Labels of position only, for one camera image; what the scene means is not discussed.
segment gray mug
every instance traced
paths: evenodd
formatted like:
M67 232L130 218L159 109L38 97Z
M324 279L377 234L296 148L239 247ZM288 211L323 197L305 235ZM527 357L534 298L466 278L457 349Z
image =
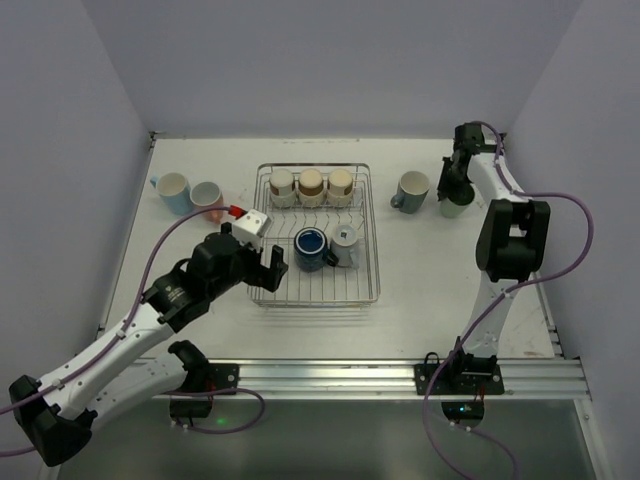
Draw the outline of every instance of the gray mug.
M391 197L391 206L402 213L416 213L429 193L429 177L422 172L407 172L400 177L398 193Z

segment pink mug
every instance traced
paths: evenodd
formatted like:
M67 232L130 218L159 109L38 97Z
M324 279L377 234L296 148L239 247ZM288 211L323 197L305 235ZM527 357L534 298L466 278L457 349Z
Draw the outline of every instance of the pink mug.
M224 199L222 198L222 191L220 187L213 182L202 182L191 189L191 202L196 209L202 209L206 207L224 205ZM222 210L211 210L205 212L207 220L219 225L222 221L224 212Z

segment white wall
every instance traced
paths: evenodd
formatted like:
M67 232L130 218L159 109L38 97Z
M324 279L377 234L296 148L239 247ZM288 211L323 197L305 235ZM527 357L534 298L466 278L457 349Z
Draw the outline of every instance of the white wall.
M562 190L593 211L591 255L548 286L563 345L580 355L620 479L640 478L640 3L585 0L509 133L524 187ZM575 208L553 202L544 269L575 257Z
M95 334L146 166L146 129L79 0L0 2L0 405ZM11 415L0 450L27 446ZM37 454L0 460L34 478Z
M83 0L145 124L450 137L515 119L581 0Z

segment dark blue mug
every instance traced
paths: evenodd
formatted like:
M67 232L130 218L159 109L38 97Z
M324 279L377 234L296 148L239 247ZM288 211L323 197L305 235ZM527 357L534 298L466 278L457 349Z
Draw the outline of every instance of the dark blue mug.
M295 259L303 272L315 272L325 265L335 266L335 255L329 250L327 236L320 229L307 227L300 230L293 241Z

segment mug handle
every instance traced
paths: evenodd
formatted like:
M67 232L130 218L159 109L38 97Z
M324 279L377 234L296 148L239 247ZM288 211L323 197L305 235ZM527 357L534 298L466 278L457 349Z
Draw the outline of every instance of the mug handle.
M355 249L349 251L349 257L351 258L351 267L358 268L360 266L358 262L358 252Z
M329 265L330 267L335 267L338 265L339 261L340 259L335 253L333 253L331 250L327 250L327 265Z
M404 192L396 193L393 197L391 197L391 207L400 208L404 204Z

